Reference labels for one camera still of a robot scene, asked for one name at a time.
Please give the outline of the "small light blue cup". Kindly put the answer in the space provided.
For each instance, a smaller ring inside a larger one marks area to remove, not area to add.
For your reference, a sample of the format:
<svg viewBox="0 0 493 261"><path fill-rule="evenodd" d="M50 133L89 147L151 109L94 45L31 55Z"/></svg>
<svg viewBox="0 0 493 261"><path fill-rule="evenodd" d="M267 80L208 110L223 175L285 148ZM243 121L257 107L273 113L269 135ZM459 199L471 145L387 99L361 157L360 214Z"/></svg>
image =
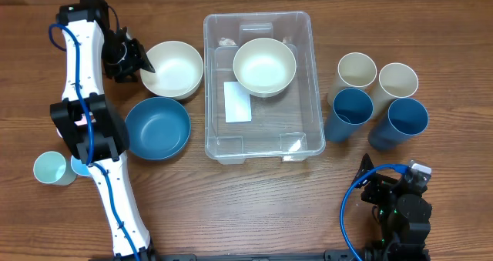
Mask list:
<svg viewBox="0 0 493 261"><path fill-rule="evenodd" d="M87 165L82 163L82 161L80 159L77 159L75 156L71 157L70 166L72 168L72 171L75 172L78 176L91 177L91 173L89 172Z"/></svg>

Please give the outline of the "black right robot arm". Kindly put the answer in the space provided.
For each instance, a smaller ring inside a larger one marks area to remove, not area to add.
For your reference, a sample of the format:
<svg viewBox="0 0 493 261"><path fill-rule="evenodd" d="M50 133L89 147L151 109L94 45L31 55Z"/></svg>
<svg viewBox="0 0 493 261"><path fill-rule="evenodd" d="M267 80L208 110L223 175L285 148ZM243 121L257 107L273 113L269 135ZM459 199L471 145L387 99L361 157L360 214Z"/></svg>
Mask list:
<svg viewBox="0 0 493 261"><path fill-rule="evenodd" d="M431 231L432 205L423 199L431 168L411 160L399 179L375 173L356 187L361 199L374 205L372 214L382 240L368 243L358 256L364 261L430 261L425 240Z"/></svg>

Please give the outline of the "cream bowl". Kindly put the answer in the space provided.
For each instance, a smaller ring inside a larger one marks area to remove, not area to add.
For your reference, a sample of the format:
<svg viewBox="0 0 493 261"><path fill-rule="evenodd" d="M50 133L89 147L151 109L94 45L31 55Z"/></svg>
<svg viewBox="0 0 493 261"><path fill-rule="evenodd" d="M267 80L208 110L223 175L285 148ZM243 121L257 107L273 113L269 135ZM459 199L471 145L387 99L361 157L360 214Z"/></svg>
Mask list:
<svg viewBox="0 0 493 261"><path fill-rule="evenodd" d="M293 81L297 60L284 43L273 38L255 38L243 44L233 58L236 80L251 95L279 95Z"/></svg>
<svg viewBox="0 0 493 261"><path fill-rule="evenodd" d="M191 45L180 41L161 42L153 46L147 57L155 72L140 70L144 86L155 95L182 100L200 86L204 64Z"/></svg>

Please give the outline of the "small pink cup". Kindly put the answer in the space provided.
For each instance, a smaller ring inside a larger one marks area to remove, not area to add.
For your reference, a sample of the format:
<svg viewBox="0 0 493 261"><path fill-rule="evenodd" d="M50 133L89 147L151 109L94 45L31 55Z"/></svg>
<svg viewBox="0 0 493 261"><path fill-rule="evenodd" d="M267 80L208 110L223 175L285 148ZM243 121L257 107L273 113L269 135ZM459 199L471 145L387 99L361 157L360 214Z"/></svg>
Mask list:
<svg viewBox="0 0 493 261"><path fill-rule="evenodd" d="M84 115L81 116L81 119L79 121L75 122L76 125L86 125L87 124L87 119Z"/></svg>

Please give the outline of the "dark blue bowl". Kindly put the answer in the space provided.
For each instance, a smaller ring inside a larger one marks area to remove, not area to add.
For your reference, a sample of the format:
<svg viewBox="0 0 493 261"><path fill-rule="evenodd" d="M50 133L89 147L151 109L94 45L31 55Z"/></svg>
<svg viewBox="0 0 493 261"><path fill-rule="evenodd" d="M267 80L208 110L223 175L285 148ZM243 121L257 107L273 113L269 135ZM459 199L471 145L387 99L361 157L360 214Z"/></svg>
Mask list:
<svg viewBox="0 0 493 261"><path fill-rule="evenodd" d="M191 120L185 107L165 97L141 101L129 111L125 123L130 152L146 160L179 155L191 135Z"/></svg>

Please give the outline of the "small mint green cup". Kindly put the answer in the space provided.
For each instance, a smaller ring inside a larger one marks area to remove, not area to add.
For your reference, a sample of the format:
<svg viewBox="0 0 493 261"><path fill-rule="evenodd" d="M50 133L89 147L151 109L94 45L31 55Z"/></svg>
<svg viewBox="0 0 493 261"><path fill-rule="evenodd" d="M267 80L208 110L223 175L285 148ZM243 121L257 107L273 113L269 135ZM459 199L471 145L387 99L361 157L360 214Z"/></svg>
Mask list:
<svg viewBox="0 0 493 261"><path fill-rule="evenodd" d="M33 174L39 182L57 186L70 185L77 177L65 157L55 151L44 152L35 160Z"/></svg>

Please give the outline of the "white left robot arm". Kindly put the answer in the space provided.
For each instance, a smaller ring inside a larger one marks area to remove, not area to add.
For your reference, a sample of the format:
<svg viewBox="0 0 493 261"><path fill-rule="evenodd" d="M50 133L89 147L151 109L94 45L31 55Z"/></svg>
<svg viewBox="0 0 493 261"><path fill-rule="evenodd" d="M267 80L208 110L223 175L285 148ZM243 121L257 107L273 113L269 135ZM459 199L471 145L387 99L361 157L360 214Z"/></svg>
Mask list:
<svg viewBox="0 0 493 261"><path fill-rule="evenodd" d="M137 71L155 69L126 28L110 28L109 17L114 14L105 0L79 0L60 7L50 27L61 29L64 36L67 73L62 99L50 106L50 116L96 184L112 234L113 258L158 260L129 180L129 132L103 88L104 78L137 82Z"/></svg>

